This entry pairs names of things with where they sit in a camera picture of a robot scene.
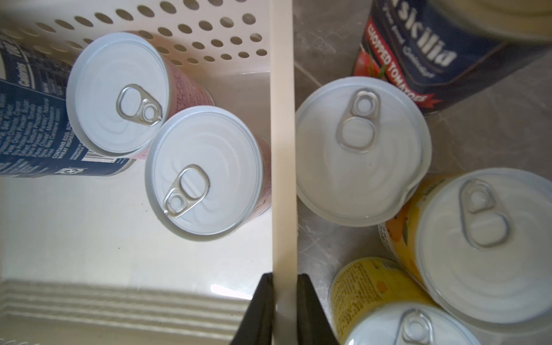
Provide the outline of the dark tomato tin can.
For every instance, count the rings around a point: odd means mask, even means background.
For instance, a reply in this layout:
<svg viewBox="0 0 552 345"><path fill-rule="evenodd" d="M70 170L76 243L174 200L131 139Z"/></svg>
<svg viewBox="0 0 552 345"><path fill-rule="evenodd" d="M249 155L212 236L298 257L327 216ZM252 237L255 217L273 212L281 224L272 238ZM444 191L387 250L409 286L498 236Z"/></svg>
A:
<svg viewBox="0 0 552 345"><path fill-rule="evenodd" d="M391 83L430 115L503 80L549 49L471 33L429 1L374 1L352 74Z"/></svg>

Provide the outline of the pink label white-lid can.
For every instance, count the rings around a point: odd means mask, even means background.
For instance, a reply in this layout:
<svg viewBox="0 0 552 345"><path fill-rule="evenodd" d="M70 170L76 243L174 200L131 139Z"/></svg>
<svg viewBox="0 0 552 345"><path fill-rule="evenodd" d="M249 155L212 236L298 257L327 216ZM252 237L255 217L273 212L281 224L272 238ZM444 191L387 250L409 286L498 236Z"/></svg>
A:
<svg viewBox="0 0 552 345"><path fill-rule="evenodd" d="M145 188L158 220L193 241L225 237L272 205L271 148L215 106L178 112L150 145Z"/></svg>

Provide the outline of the white perforated plastic basket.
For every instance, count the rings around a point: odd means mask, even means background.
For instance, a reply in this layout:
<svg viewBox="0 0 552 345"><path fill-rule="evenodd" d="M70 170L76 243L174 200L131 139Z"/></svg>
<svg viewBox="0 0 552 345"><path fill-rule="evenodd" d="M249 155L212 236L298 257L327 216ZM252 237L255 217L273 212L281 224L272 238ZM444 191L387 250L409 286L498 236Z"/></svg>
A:
<svg viewBox="0 0 552 345"><path fill-rule="evenodd" d="M15 344L228 344L273 274L273 344L296 344L291 1L3 1L1 27L72 61L86 40L144 30L216 104L267 136L272 208L222 239L170 233L141 162L113 178L2 178L1 337Z"/></svg>

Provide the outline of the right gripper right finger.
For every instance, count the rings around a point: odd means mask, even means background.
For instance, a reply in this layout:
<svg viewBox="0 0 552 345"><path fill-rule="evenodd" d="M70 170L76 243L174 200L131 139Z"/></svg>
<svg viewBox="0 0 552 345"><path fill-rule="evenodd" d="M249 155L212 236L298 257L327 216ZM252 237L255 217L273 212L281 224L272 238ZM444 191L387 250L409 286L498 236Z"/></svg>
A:
<svg viewBox="0 0 552 345"><path fill-rule="evenodd" d="M338 345L331 325L307 274L300 274L297 282L297 335L302 345Z"/></svg>

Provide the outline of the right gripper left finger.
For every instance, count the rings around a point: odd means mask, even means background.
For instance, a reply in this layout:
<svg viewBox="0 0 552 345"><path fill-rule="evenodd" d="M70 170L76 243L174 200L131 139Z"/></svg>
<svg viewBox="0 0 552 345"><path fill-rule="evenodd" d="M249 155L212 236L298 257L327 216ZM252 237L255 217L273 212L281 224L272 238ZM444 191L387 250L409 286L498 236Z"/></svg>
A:
<svg viewBox="0 0 552 345"><path fill-rule="evenodd" d="M271 345L275 314L273 274L265 273L252 296L231 345Z"/></svg>

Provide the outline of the blue tin can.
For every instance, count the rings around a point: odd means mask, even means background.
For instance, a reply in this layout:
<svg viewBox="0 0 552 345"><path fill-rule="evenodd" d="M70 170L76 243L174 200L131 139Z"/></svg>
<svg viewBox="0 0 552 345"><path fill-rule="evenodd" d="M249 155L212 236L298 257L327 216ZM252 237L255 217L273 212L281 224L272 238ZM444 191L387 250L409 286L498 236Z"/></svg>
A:
<svg viewBox="0 0 552 345"><path fill-rule="evenodd" d="M70 125L70 66L1 36L1 175L110 176L134 161L87 149Z"/></svg>

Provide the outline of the green label white-lid can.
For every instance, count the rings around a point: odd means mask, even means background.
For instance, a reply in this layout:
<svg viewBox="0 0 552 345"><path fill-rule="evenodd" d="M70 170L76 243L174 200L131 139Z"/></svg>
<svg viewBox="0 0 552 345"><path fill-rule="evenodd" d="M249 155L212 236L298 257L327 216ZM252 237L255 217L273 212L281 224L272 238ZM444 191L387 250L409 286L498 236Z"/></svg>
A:
<svg viewBox="0 0 552 345"><path fill-rule="evenodd" d="M376 78L330 82L296 112L298 197L335 224L390 220L427 174L431 155L420 109Z"/></svg>

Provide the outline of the orange label white-lid can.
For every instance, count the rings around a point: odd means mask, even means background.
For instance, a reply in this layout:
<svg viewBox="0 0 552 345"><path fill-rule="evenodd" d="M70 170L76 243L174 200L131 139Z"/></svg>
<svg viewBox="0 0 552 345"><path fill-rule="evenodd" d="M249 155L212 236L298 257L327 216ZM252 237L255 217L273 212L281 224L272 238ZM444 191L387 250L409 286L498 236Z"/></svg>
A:
<svg viewBox="0 0 552 345"><path fill-rule="evenodd" d="M511 168L424 178L380 238L443 309L497 334L551 328L551 182Z"/></svg>

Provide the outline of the yellow label white-lid can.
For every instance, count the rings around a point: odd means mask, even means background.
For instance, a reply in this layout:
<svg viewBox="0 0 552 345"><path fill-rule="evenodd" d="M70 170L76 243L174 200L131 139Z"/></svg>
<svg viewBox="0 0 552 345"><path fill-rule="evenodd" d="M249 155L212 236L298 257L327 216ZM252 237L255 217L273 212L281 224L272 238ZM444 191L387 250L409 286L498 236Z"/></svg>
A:
<svg viewBox="0 0 552 345"><path fill-rule="evenodd" d="M344 266L329 290L341 344L478 344L396 262L365 257Z"/></svg>

